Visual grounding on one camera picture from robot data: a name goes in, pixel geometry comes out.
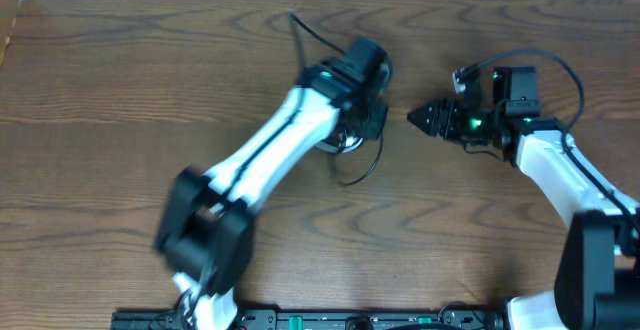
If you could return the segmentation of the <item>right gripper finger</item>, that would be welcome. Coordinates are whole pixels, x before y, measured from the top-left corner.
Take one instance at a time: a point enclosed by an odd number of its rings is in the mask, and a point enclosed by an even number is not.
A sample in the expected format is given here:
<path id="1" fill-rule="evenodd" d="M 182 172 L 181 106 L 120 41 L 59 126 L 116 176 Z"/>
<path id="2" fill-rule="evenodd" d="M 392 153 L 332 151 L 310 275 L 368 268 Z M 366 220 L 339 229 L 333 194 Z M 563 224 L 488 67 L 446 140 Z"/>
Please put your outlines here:
<path id="1" fill-rule="evenodd" d="M 436 98 L 412 110 L 407 114 L 408 120 L 437 120 L 446 105 L 445 98 Z"/>
<path id="2" fill-rule="evenodd" d="M 431 137 L 439 136 L 439 126 L 437 123 L 434 123 L 430 118 L 408 118 L 408 122 L 413 126 L 424 132 L 426 135 Z"/>

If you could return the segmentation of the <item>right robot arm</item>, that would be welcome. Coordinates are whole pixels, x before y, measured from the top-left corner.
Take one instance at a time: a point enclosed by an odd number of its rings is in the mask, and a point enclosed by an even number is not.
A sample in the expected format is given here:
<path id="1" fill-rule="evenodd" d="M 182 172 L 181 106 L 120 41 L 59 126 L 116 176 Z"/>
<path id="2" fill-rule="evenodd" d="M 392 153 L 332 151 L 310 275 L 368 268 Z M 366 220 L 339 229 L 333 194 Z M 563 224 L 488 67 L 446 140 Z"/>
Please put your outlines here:
<path id="1" fill-rule="evenodd" d="M 565 125 L 540 114 L 532 66 L 493 71 L 493 105 L 483 104 L 476 67 L 453 74 L 460 99 L 438 98 L 407 119 L 431 137 L 508 162 L 543 192 L 568 228 L 551 290 L 513 298 L 500 323 L 510 329 L 636 329 L 639 269 L 618 270 L 619 256 L 639 257 L 639 204 L 619 192 L 579 151 Z"/>

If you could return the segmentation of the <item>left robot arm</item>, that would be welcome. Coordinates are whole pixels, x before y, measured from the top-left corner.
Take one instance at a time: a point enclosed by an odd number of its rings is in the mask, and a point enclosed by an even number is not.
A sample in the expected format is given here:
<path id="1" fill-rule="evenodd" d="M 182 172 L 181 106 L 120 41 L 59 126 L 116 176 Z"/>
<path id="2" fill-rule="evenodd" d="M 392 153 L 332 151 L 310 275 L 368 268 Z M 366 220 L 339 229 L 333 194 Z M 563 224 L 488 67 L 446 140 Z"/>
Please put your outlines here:
<path id="1" fill-rule="evenodd" d="M 312 148 L 340 155 L 382 139 L 392 74 L 383 48 L 359 37 L 340 56 L 303 66 L 276 113 L 227 159 L 176 176 L 153 248 L 175 273 L 181 328 L 231 326 L 267 198 Z"/>

